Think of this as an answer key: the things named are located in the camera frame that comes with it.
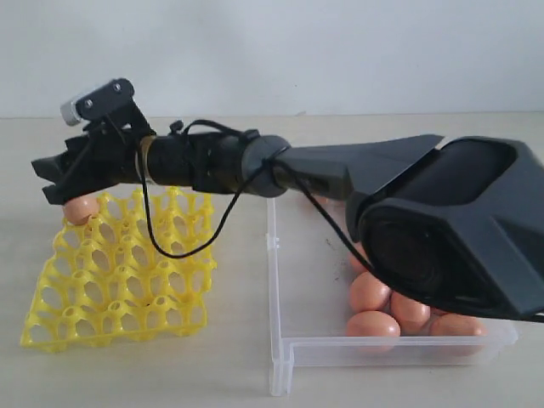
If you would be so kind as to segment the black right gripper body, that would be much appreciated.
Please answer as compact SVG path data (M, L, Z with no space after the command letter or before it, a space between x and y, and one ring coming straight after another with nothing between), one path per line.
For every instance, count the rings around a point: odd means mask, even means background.
M116 184L139 182L136 170L137 143L149 135L147 126L117 126L102 122L65 141L61 154L65 191L98 191Z

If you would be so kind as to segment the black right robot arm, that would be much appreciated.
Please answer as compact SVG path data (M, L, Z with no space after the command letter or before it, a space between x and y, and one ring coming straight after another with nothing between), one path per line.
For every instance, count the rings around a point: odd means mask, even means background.
M517 140L423 134L293 147L209 120L175 122L166 136L101 125L32 167L52 205L144 182L340 201L339 237L360 244L394 291L460 315L543 320L543 165Z

